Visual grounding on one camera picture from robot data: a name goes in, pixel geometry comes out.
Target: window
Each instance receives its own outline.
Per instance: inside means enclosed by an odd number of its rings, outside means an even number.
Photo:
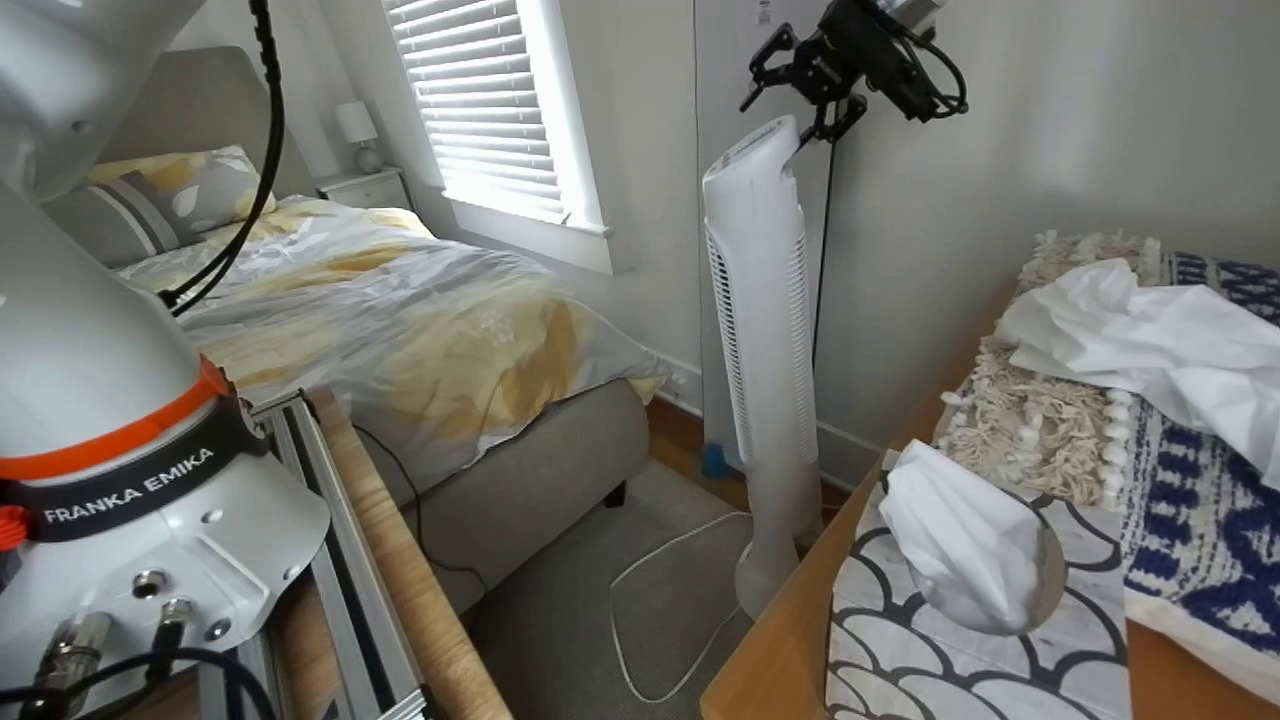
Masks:
[[[560,0],[383,10],[459,229],[521,236],[521,248],[590,269],[610,264]]]

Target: bed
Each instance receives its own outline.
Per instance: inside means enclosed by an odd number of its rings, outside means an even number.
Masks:
[[[104,163],[47,214],[124,285],[172,288],[238,234],[213,217],[245,217],[230,190],[245,192],[263,124],[241,54],[167,54]],[[135,190],[172,198],[148,217]],[[329,383],[464,613],[644,465],[655,372],[531,262],[314,190],[285,147],[276,203],[181,329],[252,404]]]

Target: bed frame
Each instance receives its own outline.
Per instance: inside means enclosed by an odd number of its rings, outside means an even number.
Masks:
[[[167,54],[104,160],[222,143],[241,143],[248,156],[262,156],[263,137],[263,86],[241,50]],[[317,181],[287,139],[276,198],[314,190]],[[410,494],[413,486],[404,486],[397,456],[378,443],[368,443],[368,456],[379,465],[410,527],[415,527],[415,541],[431,558],[450,602],[464,613],[606,495],[625,487],[649,456],[649,421],[637,388],[613,379],[556,404],[521,439],[507,439],[425,495]]]

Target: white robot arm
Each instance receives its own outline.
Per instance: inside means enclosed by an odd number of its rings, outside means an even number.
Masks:
[[[80,181],[198,6],[0,6],[0,689],[238,647],[329,527],[161,301],[36,203]]]

